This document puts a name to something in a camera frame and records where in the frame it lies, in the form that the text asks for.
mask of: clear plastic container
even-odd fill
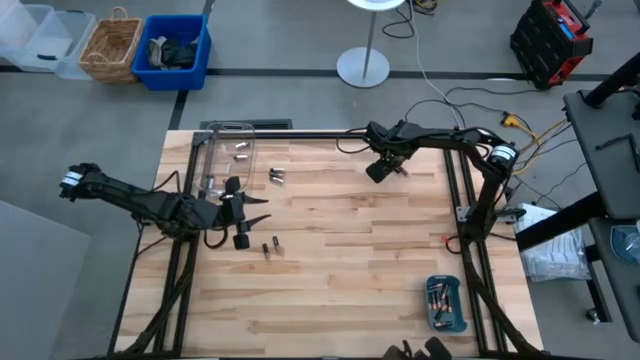
[[[198,159],[200,173],[196,187],[216,202],[225,191],[225,183],[232,176],[240,179],[243,191],[253,179],[255,165],[255,129],[249,124],[214,122],[207,127],[213,132],[204,154]]]
[[[19,2],[0,14],[0,56],[17,65],[39,26],[52,14],[51,6]]]
[[[65,57],[60,60],[55,73],[63,79],[92,80],[91,76],[78,65],[78,60],[91,32],[96,27],[95,15],[76,10],[58,11],[57,15],[73,42]]]
[[[24,48],[16,65],[24,71],[53,72],[65,57],[73,39],[57,12],[47,16]]]

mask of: blue storage bin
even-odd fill
[[[199,36],[193,68],[154,69],[149,64],[147,46],[149,39],[160,36],[177,38],[181,45],[186,45]],[[204,15],[153,15],[146,20],[132,71],[152,91],[200,90],[204,87],[210,50],[211,37]]]

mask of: red tool case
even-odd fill
[[[560,85],[591,54],[587,20],[570,0],[533,0],[511,35],[511,49],[536,88]]]

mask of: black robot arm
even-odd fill
[[[401,169],[402,163],[420,148],[458,150],[467,155],[482,173],[484,184],[477,204],[467,213],[462,236],[469,241],[487,237],[496,220],[495,203],[501,186],[508,180],[518,157],[513,144],[485,129],[425,129],[406,121],[400,121],[391,129],[370,122],[364,141],[380,154],[380,160],[367,168],[367,174],[376,183]],[[478,145],[492,147],[486,159],[478,152]]]
[[[269,216],[245,221],[244,204],[267,200],[254,199],[239,192],[237,177],[227,180],[225,193],[220,196],[220,206],[190,194],[138,188],[107,176],[96,164],[70,166],[60,187],[62,198],[72,202],[76,199],[104,200],[131,212],[137,221],[152,221],[164,235],[173,239],[181,239],[200,230],[215,230],[224,231],[223,240],[226,240],[227,228],[235,225],[238,234],[234,236],[234,245],[237,250],[249,247],[245,233]]]

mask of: floor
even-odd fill
[[[363,45],[369,22],[366,13],[344,0],[34,2],[59,10],[85,10],[98,18],[109,16],[116,4],[143,18],[212,9],[209,68],[215,70],[205,88],[189,92],[184,103],[176,104],[175,92],[149,92],[140,84],[105,86],[0,66],[0,153],[5,155],[0,157],[0,200],[93,239],[63,319],[52,355],[56,359],[106,351],[135,245],[135,226],[126,213],[99,202],[70,204],[58,198],[58,182],[66,167],[91,161],[112,176],[148,187],[168,129],[197,129],[200,122],[212,120],[283,118],[291,119],[298,129],[351,128],[371,120],[390,125],[416,101],[439,97],[416,72],[415,38],[398,40],[380,33],[383,25],[398,19],[393,12],[380,14],[374,40],[391,63],[392,78],[379,87],[359,90],[335,76],[331,70],[336,59],[342,51]],[[589,1],[574,3],[585,9]],[[485,80],[518,78],[520,69],[507,39],[528,4],[527,0],[443,0],[435,16],[419,16],[420,56],[433,83],[443,90],[455,86],[530,89],[524,81]],[[496,20],[498,14],[503,16]],[[451,100],[507,109],[524,117],[534,131],[544,130],[563,118],[563,94],[593,88],[640,48],[640,14],[633,1],[607,0],[590,23],[594,52],[563,86],[514,96],[456,92]],[[489,127],[518,144],[527,141],[519,131],[500,127],[498,114],[473,108],[463,111],[469,125]],[[450,111],[440,104],[418,106],[408,118],[428,127],[454,125]],[[573,137],[567,131],[554,143]],[[542,157],[521,178],[546,192],[583,161],[578,145],[571,143]],[[550,196],[567,205],[593,190],[583,168]],[[536,199],[533,192],[521,188],[512,201]],[[545,201],[541,205],[551,206]],[[545,349],[559,355],[637,358],[640,345],[628,338],[615,307],[613,323],[592,326],[586,322],[583,312],[592,304],[584,283],[538,283],[530,284],[530,289]],[[610,290],[605,290],[611,297]]]

